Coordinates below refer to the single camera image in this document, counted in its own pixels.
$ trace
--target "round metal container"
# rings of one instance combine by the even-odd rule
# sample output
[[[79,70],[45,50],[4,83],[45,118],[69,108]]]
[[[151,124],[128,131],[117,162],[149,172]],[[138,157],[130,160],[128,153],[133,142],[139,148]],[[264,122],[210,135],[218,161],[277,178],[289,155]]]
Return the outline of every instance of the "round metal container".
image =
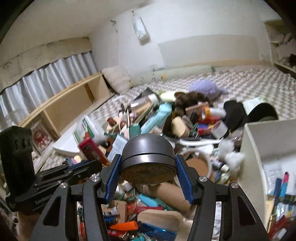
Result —
[[[129,140],[121,156],[121,176],[134,184],[158,184],[176,176],[174,150],[164,137],[141,134]]]

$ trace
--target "white ceiling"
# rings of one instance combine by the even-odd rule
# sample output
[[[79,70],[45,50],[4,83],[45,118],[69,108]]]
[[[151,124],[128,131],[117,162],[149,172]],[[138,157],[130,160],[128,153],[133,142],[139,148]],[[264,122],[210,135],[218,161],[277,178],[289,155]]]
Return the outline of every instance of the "white ceiling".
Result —
[[[88,36],[108,18],[145,0],[35,0],[13,23],[0,44],[0,66],[35,46]]]

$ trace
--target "white curtain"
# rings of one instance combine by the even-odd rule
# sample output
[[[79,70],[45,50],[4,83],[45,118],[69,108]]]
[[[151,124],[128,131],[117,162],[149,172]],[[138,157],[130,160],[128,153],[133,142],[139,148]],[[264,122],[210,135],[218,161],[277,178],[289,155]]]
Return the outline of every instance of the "white curtain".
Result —
[[[0,94],[0,130],[20,123],[47,99],[96,72],[91,52],[87,52],[27,74]]]

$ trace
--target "pillow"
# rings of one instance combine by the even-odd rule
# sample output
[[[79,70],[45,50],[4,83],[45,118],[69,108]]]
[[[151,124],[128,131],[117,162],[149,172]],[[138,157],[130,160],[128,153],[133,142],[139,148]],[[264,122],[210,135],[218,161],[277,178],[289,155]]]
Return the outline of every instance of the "pillow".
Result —
[[[123,66],[117,65],[111,68],[105,68],[102,70],[102,73],[117,93],[123,94],[130,89],[131,77]]]

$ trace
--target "brown cardboard lid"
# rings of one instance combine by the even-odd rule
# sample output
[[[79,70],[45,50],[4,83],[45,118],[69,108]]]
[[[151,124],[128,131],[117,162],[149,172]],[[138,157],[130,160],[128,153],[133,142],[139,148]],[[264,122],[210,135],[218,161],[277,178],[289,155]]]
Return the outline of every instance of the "brown cardboard lid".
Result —
[[[195,158],[191,158],[191,159],[186,160],[186,163],[188,166],[193,167],[200,176],[207,176],[209,169],[208,169],[207,163],[204,159],[195,157]],[[214,179],[215,179],[213,172],[210,176],[210,179],[212,181],[214,181]]]

